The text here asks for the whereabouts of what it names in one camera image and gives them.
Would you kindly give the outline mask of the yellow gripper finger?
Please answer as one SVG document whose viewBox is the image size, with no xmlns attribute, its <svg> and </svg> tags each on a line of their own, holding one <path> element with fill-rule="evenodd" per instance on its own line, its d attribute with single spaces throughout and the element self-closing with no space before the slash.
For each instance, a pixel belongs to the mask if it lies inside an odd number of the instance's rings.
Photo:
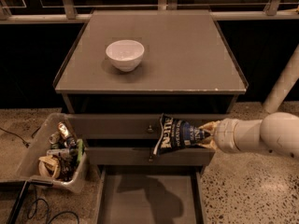
<svg viewBox="0 0 299 224">
<path fill-rule="evenodd" d="M 204 143 L 199 143 L 199 146 L 204 147 L 204 148 L 214 149 L 214 150 L 217 149 L 217 146 L 216 146 L 214 140 L 210 140 L 210 141 L 207 141 L 207 142 L 204 142 Z"/>
<path fill-rule="evenodd" d="M 213 133 L 217 126 L 219 125 L 220 121 L 210 121 L 208 123 L 205 123 L 204 125 L 200 126 L 200 129 L 204 130 L 205 132 L 208 133 Z"/>
</svg>

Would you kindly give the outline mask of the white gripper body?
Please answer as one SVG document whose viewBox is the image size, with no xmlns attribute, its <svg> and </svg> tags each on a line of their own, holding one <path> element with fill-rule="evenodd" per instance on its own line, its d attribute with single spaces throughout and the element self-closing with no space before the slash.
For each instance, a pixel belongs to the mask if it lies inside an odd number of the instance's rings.
<svg viewBox="0 0 299 224">
<path fill-rule="evenodd" d="M 236 119 L 224 119 L 218 123 L 214 132 L 214 142 L 221 151 L 226 153 L 239 151 L 234 139 L 236 124 Z"/>
</svg>

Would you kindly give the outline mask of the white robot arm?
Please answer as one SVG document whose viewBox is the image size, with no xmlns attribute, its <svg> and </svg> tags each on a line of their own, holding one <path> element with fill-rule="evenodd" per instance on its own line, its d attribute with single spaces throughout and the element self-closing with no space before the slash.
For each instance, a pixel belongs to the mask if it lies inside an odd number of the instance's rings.
<svg viewBox="0 0 299 224">
<path fill-rule="evenodd" d="M 299 158 L 299 118 L 278 112 L 279 106 L 299 79 L 299 45 L 263 103 L 264 119 L 223 119 L 202 126 L 210 145 L 226 153 L 278 154 Z"/>
</svg>

